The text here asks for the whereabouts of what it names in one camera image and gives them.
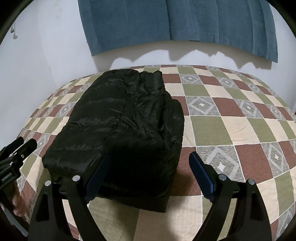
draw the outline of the black puffer jacket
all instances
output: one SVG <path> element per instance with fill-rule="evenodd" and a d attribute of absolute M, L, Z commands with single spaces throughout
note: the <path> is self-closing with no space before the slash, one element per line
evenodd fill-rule
<path fill-rule="evenodd" d="M 79 175 L 103 153 L 113 162 L 99 196 L 164 212 L 182 147 L 181 104 L 162 73 L 103 73 L 74 106 L 42 162 L 54 180 Z"/>

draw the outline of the checkered bedspread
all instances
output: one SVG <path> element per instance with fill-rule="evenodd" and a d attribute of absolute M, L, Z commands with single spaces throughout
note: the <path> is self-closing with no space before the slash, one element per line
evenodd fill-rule
<path fill-rule="evenodd" d="M 296 201 L 296 116 L 285 102 L 258 78 L 233 70 L 191 65 L 132 69 L 162 71 L 166 90 L 183 107 L 182 152 L 166 213 L 139 210 L 107 199 L 90 202 L 89 209 L 106 239 L 192 240 L 211 207 L 188 165 L 188 155 L 195 150 L 218 173 L 236 181 L 256 181 L 276 239 L 295 214 Z M 49 179 L 41 158 L 67 123 L 75 103 L 101 74 L 59 88 L 21 131 L 25 140 L 34 138 L 38 142 L 18 180 L 28 220 L 44 181 Z M 73 236 L 79 238 L 67 201 L 64 207 Z M 227 234 L 234 209 L 235 200 L 219 238 Z"/>

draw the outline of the white wall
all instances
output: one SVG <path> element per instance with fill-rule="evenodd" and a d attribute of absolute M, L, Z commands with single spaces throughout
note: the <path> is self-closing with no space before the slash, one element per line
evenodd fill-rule
<path fill-rule="evenodd" d="M 0 45 L 0 149 L 15 139 L 25 121 L 57 87 L 41 45 L 38 2 L 15 22 Z"/>
<path fill-rule="evenodd" d="M 91 57 L 78 4 L 73 0 L 40 0 L 39 26 L 44 53 L 57 85 L 95 72 L 127 66 L 212 65 L 258 77 L 293 109 L 296 104 L 296 39 L 273 7 L 272 12 L 278 41 L 278 63 L 230 46 L 173 41 L 125 47 Z"/>
<path fill-rule="evenodd" d="M 273 7 L 272 12 L 278 63 L 230 46 L 173 41 L 125 47 L 91 57 L 77 0 L 34 0 L 16 20 L 18 38 L 8 33 L 0 46 L 0 80 L 4 85 L 0 89 L 0 146 L 15 137 L 27 117 L 55 88 L 75 78 L 128 66 L 193 64 L 249 73 L 296 109 L 296 39 Z"/>

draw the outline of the metal screw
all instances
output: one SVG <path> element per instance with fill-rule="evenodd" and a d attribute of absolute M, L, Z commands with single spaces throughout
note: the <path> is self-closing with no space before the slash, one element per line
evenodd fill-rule
<path fill-rule="evenodd" d="M 225 181 L 227 179 L 227 176 L 225 176 L 224 174 L 220 174 L 219 179 Z"/>
<path fill-rule="evenodd" d="M 255 184 L 255 181 L 253 179 L 249 179 L 248 180 L 248 183 L 251 184 L 251 185 L 254 185 Z"/>
<path fill-rule="evenodd" d="M 52 183 L 51 180 L 47 180 L 47 181 L 44 183 L 44 185 L 48 187 L 48 186 L 50 186 L 51 183 Z"/>
<path fill-rule="evenodd" d="M 74 182 L 77 182 L 77 181 L 80 180 L 80 176 L 79 176 L 79 175 L 75 175 L 74 177 L 72 177 L 72 180 L 73 180 Z"/>

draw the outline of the blue towel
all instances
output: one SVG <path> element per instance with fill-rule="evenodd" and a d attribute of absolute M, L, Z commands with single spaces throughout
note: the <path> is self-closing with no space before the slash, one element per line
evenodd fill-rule
<path fill-rule="evenodd" d="M 163 40 L 226 44 L 277 62 L 266 0 L 78 0 L 92 55 Z"/>

